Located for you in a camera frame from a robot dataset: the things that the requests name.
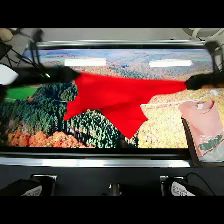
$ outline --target red cloth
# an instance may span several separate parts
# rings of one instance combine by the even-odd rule
[[[148,103],[154,95],[186,89],[183,81],[115,78],[85,72],[81,72],[75,83],[78,96],[68,102],[64,120],[88,109],[99,109],[127,138],[131,138],[148,120],[140,104]]]

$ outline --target gray floor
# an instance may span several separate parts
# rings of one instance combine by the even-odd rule
[[[44,31],[44,41],[72,41],[72,40],[189,40],[190,36],[182,28],[41,28]],[[31,34],[34,28],[24,28],[23,32]],[[224,44],[224,33],[216,40]],[[29,39],[21,35],[15,35],[8,44],[20,54],[25,50]],[[9,57],[15,61],[15,53],[10,52]],[[8,64],[6,58],[2,63]]]

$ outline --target wire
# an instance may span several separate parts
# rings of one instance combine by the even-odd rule
[[[214,191],[213,191],[213,190],[211,189],[211,187],[208,185],[208,183],[207,183],[201,176],[199,176],[197,173],[193,173],[193,172],[188,173],[188,174],[185,176],[185,178],[187,179],[187,182],[188,182],[188,176],[189,176],[189,175],[195,175],[195,176],[199,177],[199,178],[206,184],[206,186],[207,186],[208,189],[211,191],[211,193],[212,193],[214,196],[216,196],[215,193],[214,193]]]

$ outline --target metal frame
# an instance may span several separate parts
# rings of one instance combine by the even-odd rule
[[[66,49],[66,48],[143,48],[143,49],[173,49],[193,48],[206,49],[202,41],[190,40],[159,40],[149,42],[126,40],[78,40],[78,41],[49,41],[37,44],[38,49]],[[0,152],[0,164],[21,166],[50,166],[50,167],[190,167],[191,160],[154,159],[153,154],[71,154],[71,153],[17,153]]]

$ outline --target landscape printed mat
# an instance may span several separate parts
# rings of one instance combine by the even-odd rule
[[[212,71],[204,49],[60,49],[40,50],[45,66],[63,66],[66,59],[104,58],[104,66],[73,66],[78,71],[126,78],[187,80]],[[30,57],[30,51],[24,56]],[[151,67],[158,60],[188,60],[191,66]],[[78,94],[74,83],[52,83],[10,89],[0,105],[0,141],[7,146],[62,148],[187,148],[178,106],[188,100],[215,100],[224,121],[222,89],[185,90],[156,95],[141,108],[148,118],[136,134],[125,138],[98,110],[88,110],[68,121],[68,101]]]

